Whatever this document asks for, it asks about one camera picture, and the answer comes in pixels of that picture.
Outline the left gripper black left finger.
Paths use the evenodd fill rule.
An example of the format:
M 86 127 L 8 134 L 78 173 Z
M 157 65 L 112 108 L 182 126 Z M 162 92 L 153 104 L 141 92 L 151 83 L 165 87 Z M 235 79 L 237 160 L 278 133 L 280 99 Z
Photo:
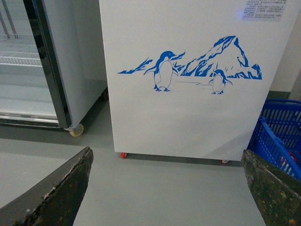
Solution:
M 86 194 L 94 160 L 85 147 L 0 209 L 2 226 L 72 226 Z

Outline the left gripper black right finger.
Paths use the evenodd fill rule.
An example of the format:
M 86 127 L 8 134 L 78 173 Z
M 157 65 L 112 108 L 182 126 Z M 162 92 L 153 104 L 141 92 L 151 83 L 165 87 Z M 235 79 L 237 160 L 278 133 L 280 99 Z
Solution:
M 250 150 L 242 165 L 256 206 L 267 226 L 301 224 L 301 182 Z

